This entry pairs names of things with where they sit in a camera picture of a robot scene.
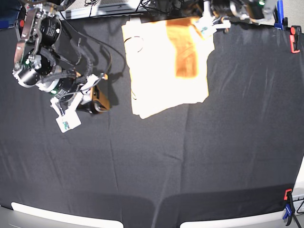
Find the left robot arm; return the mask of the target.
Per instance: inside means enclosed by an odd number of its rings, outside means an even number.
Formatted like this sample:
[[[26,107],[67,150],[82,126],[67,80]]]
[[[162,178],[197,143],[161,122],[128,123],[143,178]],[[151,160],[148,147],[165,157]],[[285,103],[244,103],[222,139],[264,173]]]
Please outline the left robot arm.
[[[141,119],[209,96],[207,60],[214,34],[232,19],[260,23],[276,7],[273,0],[189,0],[188,17],[122,25],[124,60],[131,80],[131,110]]]

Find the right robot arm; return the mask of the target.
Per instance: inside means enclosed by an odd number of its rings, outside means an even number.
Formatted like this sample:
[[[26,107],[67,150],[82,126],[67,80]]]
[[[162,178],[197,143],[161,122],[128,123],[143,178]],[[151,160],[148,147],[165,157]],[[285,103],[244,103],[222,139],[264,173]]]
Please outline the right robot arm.
[[[74,69],[76,63],[55,51],[55,43],[64,31],[57,16],[59,8],[47,1],[26,4],[24,24],[16,26],[19,40],[12,75],[22,87],[37,87],[51,95],[56,122],[65,133],[81,124],[76,108],[83,98],[80,88],[86,76]]]

